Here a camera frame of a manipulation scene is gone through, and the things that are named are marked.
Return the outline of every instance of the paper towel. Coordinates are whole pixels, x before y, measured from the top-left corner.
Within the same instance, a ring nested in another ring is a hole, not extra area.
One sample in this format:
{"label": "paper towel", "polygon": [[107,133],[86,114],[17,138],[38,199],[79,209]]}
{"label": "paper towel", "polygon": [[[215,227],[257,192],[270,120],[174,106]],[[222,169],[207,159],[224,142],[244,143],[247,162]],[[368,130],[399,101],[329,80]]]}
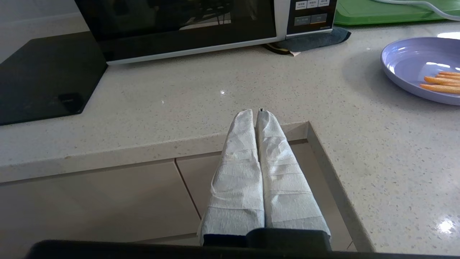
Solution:
{"label": "paper towel", "polygon": [[211,199],[198,230],[206,234],[246,235],[263,228],[262,174],[257,157],[253,111],[236,115],[211,183]]}
{"label": "paper towel", "polygon": [[323,230],[330,236],[308,182],[271,112],[259,111],[256,132],[266,227]]}

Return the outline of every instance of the induction cooktop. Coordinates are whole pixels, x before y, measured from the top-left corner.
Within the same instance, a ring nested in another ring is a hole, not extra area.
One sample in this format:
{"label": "induction cooktop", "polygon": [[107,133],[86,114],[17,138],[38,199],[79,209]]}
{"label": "induction cooktop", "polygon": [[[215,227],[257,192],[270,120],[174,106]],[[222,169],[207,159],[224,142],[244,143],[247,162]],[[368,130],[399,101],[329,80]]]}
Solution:
{"label": "induction cooktop", "polygon": [[91,32],[30,40],[0,64],[0,125],[82,113],[106,68]]}

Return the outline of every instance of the cabinet door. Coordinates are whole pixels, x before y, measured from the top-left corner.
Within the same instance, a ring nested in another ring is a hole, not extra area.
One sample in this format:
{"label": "cabinet door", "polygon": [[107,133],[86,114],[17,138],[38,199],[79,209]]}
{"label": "cabinet door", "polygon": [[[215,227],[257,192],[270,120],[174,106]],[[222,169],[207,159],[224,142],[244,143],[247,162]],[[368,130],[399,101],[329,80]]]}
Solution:
{"label": "cabinet door", "polygon": [[0,207],[1,258],[22,256],[45,239],[130,242],[189,234],[200,221],[173,160],[4,184]]}
{"label": "cabinet door", "polygon": [[202,217],[207,209],[214,173],[220,162],[220,154],[199,155],[176,159],[185,184]]}

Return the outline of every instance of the microwave control panel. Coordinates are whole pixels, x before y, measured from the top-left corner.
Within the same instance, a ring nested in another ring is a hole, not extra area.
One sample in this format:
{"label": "microwave control panel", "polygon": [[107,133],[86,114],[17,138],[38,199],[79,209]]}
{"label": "microwave control panel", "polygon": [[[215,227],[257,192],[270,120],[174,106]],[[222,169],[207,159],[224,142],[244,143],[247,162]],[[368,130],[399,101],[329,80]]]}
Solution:
{"label": "microwave control panel", "polygon": [[287,34],[332,29],[337,0],[291,0]]}

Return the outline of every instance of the purple plate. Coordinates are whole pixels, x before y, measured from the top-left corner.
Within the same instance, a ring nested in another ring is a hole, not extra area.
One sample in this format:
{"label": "purple plate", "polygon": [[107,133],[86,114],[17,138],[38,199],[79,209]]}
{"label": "purple plate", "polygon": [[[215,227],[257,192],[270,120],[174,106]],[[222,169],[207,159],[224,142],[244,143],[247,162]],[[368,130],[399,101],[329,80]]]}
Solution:
{"label": "purple plate", "polygon": [[441,71],[460,73],[460,40],[412,38],[386,46],[381,57],[385,74],[402,89],[422,98],[460,105],[459,94],[445,94],[420,88],[423,77]]}

